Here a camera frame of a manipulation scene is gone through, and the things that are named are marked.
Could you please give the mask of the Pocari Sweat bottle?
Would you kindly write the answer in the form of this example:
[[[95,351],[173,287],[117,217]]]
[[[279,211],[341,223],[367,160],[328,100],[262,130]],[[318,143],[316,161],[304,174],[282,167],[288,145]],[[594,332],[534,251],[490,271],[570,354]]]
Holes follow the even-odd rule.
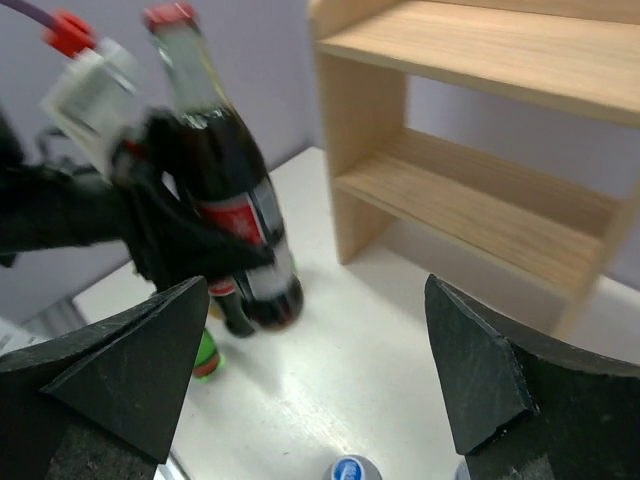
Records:
[[[382,480],[378,468],[361,455],[336,458],[324,472],[323,480]]]

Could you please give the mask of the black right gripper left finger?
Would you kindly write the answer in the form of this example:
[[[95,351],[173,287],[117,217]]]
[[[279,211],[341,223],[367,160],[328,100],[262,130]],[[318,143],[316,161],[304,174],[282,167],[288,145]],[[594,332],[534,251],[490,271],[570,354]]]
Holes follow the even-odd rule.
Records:
[[[196,277],[2,355],[2,478],[153,478],[170,453],[208,304]]]

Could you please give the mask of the Coca-Cola glass bottle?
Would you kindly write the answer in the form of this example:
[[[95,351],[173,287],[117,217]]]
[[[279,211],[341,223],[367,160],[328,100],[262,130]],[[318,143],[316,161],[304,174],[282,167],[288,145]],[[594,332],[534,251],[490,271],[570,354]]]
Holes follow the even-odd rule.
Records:
[[[234,280],[251,320],[284,329],[299,317],[304,294],[262,153],[224,93],[195,9],[167,3],[144,16],[174,95],[168,118],[174,133],[164,143],[177,156],[176,177],[201,216],[273,253],[271,263]]]
[[[208,285],[208,291],[231,335],[237,338],[247,338],[256,332],[245,315],[241,297],[231,278],[211,282]]]

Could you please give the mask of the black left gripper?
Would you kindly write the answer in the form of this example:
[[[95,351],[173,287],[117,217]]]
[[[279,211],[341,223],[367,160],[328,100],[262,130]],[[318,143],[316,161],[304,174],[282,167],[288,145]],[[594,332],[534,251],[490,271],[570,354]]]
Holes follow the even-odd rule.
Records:
[[[179,201],[152,163],[149,131],[116,143],[121,169],[108,182],[68,159],[29,165],[1,121],[1,265],[23,253],[123,242],[137,271],[163,291],[189,278],[217,281],[266,266],[271,249],[213,225]]]

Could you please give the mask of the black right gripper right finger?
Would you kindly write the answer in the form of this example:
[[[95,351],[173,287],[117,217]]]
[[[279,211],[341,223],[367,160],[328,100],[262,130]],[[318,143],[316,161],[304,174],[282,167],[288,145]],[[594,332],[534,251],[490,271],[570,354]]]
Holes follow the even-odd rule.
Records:
[[[639,368],[534,330],[431,275],[426,324],[473,479],[636,479]]]

